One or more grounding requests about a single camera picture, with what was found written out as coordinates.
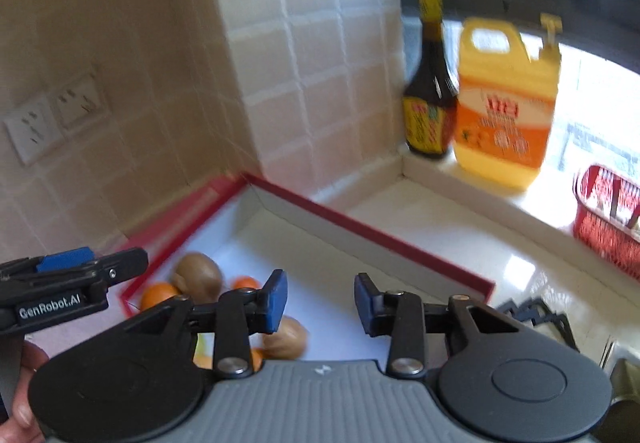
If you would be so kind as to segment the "person's left hand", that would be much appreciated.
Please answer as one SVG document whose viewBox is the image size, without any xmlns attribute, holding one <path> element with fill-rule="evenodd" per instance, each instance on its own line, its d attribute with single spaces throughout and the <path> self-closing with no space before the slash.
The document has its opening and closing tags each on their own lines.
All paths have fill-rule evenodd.
<svg viewBox="0 0 640 443">
<path fill-rule="evenodd" d="M 38 369 L 49 361 L 47 353 L 25 340 L 23 343 L 20 377 L 14 394 L 12 415 L 1 427 L 2 442 L 43 442 L 44 436 L 36 422 L 28 400 L 28 388 Z"/>
</svg>

